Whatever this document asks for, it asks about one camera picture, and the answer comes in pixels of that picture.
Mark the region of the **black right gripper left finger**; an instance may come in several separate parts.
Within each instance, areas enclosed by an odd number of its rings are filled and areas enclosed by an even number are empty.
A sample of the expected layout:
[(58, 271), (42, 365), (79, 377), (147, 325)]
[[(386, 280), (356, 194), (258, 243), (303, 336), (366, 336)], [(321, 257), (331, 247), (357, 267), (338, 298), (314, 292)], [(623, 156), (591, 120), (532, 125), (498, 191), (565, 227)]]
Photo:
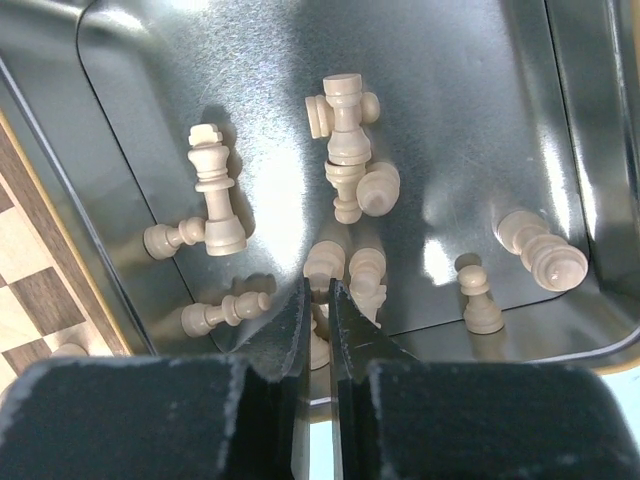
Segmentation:
[(309, 282), (237, 350), (249, 361), (234, 434), (236, 479), (307, 479), (310, 457)]

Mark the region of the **white king piece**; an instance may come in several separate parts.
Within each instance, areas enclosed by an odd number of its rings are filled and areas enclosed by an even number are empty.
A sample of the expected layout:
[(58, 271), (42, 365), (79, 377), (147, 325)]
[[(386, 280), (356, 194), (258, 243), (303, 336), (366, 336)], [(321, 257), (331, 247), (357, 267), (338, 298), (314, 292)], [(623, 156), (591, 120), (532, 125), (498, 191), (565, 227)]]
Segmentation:
[(215, 124), (190, 128), (188, 160), (196, 170), (195, 190), (204, 196), (207, 218), (204, 228), (206, 253), (221, 257), (247, 248), (246, 231), (233, 210), (229, 190), (235, 181), (229, 176), (229, 148)]

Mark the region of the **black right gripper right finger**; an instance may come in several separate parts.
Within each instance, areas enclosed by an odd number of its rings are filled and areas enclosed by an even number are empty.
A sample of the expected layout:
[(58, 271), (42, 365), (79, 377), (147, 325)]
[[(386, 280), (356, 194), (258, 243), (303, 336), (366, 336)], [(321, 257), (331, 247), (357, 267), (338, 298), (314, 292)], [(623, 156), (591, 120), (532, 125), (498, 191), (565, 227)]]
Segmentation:
[(338, 479), (376, 479), (379, 420), (369, 364), (416, 358), (361, 313), (343, 281), (330, 281), (328, 306), (334, 472)]

